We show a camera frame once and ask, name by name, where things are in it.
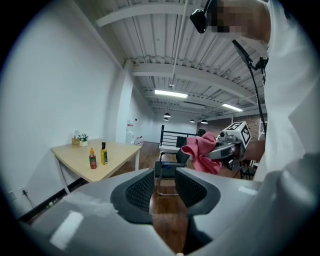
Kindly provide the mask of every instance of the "black railing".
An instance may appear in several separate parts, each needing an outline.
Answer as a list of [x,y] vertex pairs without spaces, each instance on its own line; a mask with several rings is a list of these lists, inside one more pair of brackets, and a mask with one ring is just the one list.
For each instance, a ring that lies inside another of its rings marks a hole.
[[181,148],[182,144],[188,137],[195,137],[195,134],[176,132],[165,130],[165,126],[161,127],[160,146],[170,146],[175,148]]

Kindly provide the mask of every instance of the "wooden floor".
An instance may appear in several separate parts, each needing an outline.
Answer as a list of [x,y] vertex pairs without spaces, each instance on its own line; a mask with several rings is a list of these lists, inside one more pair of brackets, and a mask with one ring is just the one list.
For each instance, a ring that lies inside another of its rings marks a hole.
[[[140,150],[139,168],[153,168],[155,162],[160,158],[159,144],[145,142]],[[165,154],[163,161],[176,162],[175,155]],[[194,169],[192,163],[188,162],[188,168]],[[135,158],[123,165],[113,176],[132,172],[135,170]],[[235,173],[228,169],[222,169],[220,176],[233,177]],[[175,194],[174,180],[161,182],[160,191],[165,194]],[[156,192],[150,201],[150,214],[155,231],[164,242],[175,252],[182,253],[187,234],[188,219],[187,209],[179,196],[163,197]]]

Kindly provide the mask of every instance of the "person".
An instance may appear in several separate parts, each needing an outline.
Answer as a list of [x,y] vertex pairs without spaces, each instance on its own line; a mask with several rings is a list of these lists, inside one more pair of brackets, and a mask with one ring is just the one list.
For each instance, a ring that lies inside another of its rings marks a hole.
[[243,160],[260,161],[255,181],[306,153],[320,152],[319,57],[299,22],[277,0],[212,0],[208,28],[268,45],[264,140],[249,143]]

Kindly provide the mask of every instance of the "hot sauce bottle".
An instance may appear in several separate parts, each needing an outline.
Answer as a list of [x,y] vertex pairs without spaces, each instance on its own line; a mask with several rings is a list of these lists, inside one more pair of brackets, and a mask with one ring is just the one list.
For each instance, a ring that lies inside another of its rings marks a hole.
[[89,160],[90,160],[90,168],[96,169],[97,168],[97,159],[96,159],[96,155],[95,155],[93,148],[90,149]]

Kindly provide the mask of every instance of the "white shirt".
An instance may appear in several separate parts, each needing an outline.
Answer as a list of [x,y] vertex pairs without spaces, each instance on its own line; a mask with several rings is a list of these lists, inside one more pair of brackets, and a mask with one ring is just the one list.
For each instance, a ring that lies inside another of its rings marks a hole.
[[265,152],[255,181],[305,153],[320,152],[318,54],[304,29],[293,16],[286,18],[277,0],[269,0],[267,6],[271,19],[264,85],[268,118]]

